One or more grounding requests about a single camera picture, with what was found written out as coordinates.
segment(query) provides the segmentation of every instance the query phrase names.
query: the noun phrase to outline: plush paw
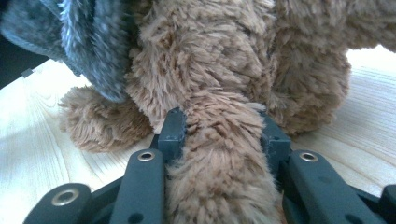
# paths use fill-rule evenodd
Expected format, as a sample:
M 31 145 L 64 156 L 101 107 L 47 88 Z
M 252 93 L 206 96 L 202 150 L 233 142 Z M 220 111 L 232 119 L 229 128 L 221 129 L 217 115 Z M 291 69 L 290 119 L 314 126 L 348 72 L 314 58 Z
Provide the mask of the plush paw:
M 112 103 L 89 87 L 73 88 L 60 107 L 61 128 L 80 149 L 125 149 L 152 132 L 148 118 L 132 100 Z

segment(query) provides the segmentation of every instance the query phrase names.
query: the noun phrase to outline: wood grain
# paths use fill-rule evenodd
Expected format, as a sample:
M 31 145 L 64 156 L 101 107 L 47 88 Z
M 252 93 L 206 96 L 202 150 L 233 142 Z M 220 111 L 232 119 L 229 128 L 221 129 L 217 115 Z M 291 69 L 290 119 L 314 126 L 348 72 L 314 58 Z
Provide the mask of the wood grain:
M 379 195 L 396 183 L 396 57 L 382 48 L 350 51 L 350 94 L 328 126 L 295 139 L 293 148 L 324 155 L 347 183 Z M 49 190 L 64 183 L 96 190 L 123 175 L 129 156 L 152 136 L 115 153 L 75 148 L 58 127 L 62 96 L 88 85 L 48 61 L 0 90 L 0 223 L 22 223 Z

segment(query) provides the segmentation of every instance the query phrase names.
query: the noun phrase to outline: brown fur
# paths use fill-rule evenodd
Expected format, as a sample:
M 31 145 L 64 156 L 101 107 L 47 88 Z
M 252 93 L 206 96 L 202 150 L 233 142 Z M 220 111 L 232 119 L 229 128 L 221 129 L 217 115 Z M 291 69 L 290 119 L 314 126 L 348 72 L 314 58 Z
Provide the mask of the brown fur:
M 167 181 L 176 223 L 278 223 L 256 103 L 289 134 L 315 130 L 347 96 L 348 48 L 396 50 L 391 0 L 146 1 L 135 17 L 132 100 L 73 89 L 64 126 L 79 147 L 124 148 L 149 132 L 136 107 L 158 133 L 180 106 L 188 137 Z

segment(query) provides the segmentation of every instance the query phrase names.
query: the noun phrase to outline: fluffy fur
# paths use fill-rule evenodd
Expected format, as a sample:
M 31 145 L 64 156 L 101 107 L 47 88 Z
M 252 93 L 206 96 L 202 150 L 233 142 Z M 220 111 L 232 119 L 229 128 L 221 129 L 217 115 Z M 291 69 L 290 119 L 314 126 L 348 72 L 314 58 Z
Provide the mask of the fluffy fur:
M 140 37 L 125 104 L 137 106 L 155 133 L 176 106 L 188 118 L 183 157 L 168 168 L 167 218 L 175 223 L 278 223 L 259 144 L 262 105 L 289 134 L 315 130 L 347 96 L 348 48 L 396 50 L 391 0 L 169 0 L 134 9 Z M 109 102 L 91 90 L 72 92 L 62 106 L 78 146 L 121 148 L 109 140 L 117 136 L 126 147 L 146 130 L 134 122 L 143 117 L 137 110 L 112 105 L 125 116 L 98 116 Z M 127 134 L 92 131 L 124 123 Z
M 123 102 L 128 52 L 137 27 L 131 1 L 7 0 L 0 8 L 0 33 L 14 44 L 81 73 L 103 96 Z

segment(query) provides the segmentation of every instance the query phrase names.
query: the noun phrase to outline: metal grommet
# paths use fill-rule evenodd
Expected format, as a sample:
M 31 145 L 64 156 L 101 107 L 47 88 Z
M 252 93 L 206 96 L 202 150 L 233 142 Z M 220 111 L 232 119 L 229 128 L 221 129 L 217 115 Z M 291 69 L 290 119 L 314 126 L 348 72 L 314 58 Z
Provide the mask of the metal grommet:
M 79 195 L 78 189 L 64 189 L 52 198 L 52 204 L 55 206 L 64 206 L 73 202 Z
M 155 154 L 152 152 L 142 152 L 140 155 L 137 157 L 140 161 L 151 161 L 154 159 Z
M 309 152 L 302 152 L 300 153 L 300 158 L 304 161 L 318 161 L 318 157 Z

